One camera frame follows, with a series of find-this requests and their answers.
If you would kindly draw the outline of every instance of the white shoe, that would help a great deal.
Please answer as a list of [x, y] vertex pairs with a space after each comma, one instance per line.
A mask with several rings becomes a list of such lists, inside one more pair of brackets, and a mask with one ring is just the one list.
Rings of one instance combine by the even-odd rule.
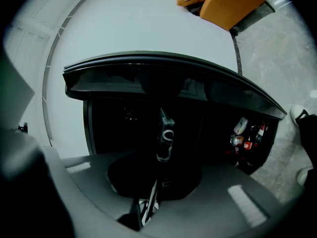
[[304, 107], [295, 105], [291, 108], [291, 118], [295, 124], [298, 125], [298, 121], [305, 116], [308, 116], [308, 113]]
[[296, 180], [297, 180], [299, 185], [304, 186], [306, 179], [307, 179], [308, 171], [312, 170], [312, 169], [314, 169], [314, 168], [313, 167], [305, 167], [305, 168], [300, 169], [297, 172]]

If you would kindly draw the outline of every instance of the open drawer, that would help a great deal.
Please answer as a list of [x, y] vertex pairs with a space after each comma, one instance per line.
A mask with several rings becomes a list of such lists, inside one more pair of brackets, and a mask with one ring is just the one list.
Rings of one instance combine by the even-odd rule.
[[[90, 154], [154, 146], [159, 111], [164, 108], [176, 124], [176, 155], [224, 158], [251, 174], [266, 161], [278, 121], [287, 114], [248, 79], [211, 62], [178, 54], [112, 54], [66, 66], [63, 76], [66, 94], [84, 101]], [[227, 154], [233, 128], [241, 117], [249, 121], [242, 134], [245, 138], [251, 126], [258, 130], [265, 123], [262, 140], [251, 151], [244, 151], [242, 144], [238, 154]]]

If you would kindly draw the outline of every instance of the white platform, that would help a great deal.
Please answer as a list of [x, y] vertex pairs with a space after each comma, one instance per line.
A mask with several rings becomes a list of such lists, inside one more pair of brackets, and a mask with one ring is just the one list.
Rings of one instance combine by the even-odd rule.
[[83, 103], [65, 95], [63, 67], [121, 51], [165, 51], [209, 60], [237, 72], [229, 32], [175, 0], [87, 0], [63, 31], [47, 84], [51, 143], [61, 158], [88, 155]]

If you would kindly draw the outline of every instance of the black pants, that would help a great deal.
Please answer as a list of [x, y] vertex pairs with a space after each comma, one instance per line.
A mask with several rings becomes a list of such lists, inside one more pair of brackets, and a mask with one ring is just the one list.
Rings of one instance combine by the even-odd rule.
[[[310, 158], [313, 167], [317, 167], [317, 116], [306, 116], [298, 121], [301, 143]], [[309, 170], [305, 187], [311, 187], [316, 182], [316, 170]]]

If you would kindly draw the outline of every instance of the person's leg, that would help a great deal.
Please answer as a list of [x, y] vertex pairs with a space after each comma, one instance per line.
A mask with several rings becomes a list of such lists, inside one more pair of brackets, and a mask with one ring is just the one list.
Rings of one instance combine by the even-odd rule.
[[[301, 143], [310, 158], [313, 166], [317, 166], [317, 116], [309, 115], [301, 106], [294, 106], [291, 117], [298, 125], [301, 135]], [[316, 171], [313, 167], [305, 167], [299, 170], [297, 182], [305, 187], [310, 186], [316, 180]]]

